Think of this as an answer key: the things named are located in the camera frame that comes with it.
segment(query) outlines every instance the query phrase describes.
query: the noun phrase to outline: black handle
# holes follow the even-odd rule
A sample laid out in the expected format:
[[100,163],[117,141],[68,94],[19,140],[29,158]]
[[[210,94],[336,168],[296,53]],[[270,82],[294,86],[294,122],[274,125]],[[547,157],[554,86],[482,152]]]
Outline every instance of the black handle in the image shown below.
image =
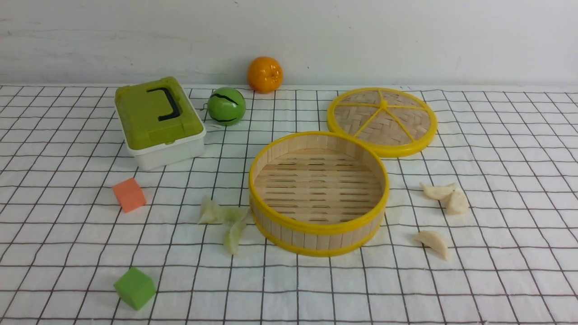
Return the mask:
[[158,90],[161,90],[162,92],[165,93],[165,96],[166,96],[167,100],[169,101],[171,108],[173,109],[173,112],[171,114],[159,116],[158,121],[165,121],[165,120],[174,119],[175,117],[179,117],[180,116],[179,107],[177,106],[177,102],[175,101],[175,98],[173,97],[171,92],[168,90],[168,88],[160,87],[160,88],[147,90],[146,92],[152,93],[153,91],[158,91]]

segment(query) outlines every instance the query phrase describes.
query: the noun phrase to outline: green ball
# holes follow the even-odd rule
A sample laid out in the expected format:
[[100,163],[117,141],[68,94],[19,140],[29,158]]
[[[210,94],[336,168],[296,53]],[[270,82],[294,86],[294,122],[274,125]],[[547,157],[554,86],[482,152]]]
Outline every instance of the green ball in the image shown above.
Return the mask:
[[207,109],[210,117],[221,125],[233,125],[245,115],[245,99],[234,88],[223,87],[215,90],[209,97]]

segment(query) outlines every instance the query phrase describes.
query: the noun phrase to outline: orange foam cube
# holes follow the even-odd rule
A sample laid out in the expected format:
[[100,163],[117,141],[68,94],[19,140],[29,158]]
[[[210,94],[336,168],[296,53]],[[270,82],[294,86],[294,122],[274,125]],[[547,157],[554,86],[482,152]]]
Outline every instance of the orange foam cube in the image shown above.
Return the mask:
[[116,184],[112,187],[112,190],[125,213],[146,204],[145,195],[134,178],[129,178]]

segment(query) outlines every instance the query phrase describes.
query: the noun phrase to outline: green lid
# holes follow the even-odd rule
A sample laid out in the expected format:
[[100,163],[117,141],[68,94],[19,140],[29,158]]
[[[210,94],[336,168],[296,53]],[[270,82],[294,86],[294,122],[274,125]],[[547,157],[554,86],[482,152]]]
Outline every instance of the green lid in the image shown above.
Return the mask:
[[127,145],[132,150],[168,145],[198,135],[204,129],[183,88],[173,77],[120,87],[114,103]]

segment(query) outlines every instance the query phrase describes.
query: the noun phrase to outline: green plastic box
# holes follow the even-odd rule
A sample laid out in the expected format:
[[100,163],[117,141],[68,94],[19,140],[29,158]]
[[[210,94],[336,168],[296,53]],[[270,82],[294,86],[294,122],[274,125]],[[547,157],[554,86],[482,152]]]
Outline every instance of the green plastic box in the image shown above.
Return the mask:
[[120,299],[136,311],[157,292],[153,280],[135,267],[131,267],[114,283],[114,289]]
[[203,153],[205,126],[175,78],[120,87],[114,103],[128,151],[142,170]]

